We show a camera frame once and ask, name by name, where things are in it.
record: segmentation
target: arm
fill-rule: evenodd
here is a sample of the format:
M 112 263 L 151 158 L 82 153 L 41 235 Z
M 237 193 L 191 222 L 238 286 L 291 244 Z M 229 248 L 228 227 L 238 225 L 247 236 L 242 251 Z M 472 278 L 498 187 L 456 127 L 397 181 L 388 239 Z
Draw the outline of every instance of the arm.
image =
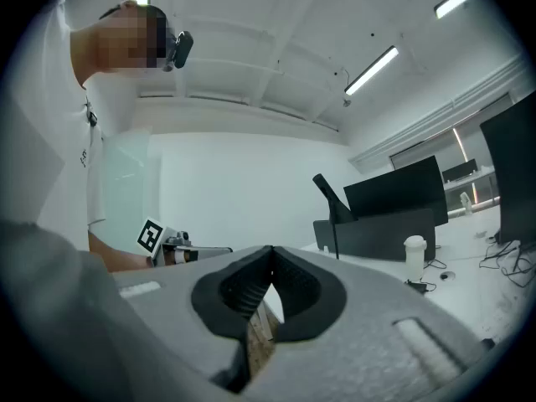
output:
M 125 251 L 112 249 L 100 241 L 91 232 L 87 233 L 90 242 L 90 252 L 99 255 L 109 272 L 146 270 L 152 268 L 151 258 L 135 255 Z

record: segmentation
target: man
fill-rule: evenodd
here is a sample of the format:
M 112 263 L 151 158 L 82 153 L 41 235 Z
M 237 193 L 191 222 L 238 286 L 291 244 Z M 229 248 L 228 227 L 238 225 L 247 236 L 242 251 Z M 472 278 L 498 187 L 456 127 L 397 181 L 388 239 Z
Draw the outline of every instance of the man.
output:
M 95 73 L 161 70 L 175 45 L 166 15 L 129 0 L 92 25 L 71 31 L 64 0 L 28 27 L 5 78 L 0 216 L 33 221 L 78 250 L 97 253 L 109 271 L 146 268 L 145 256 L 112 249 L 88 230 L 105 218 L 101 129 L 84 83 Z

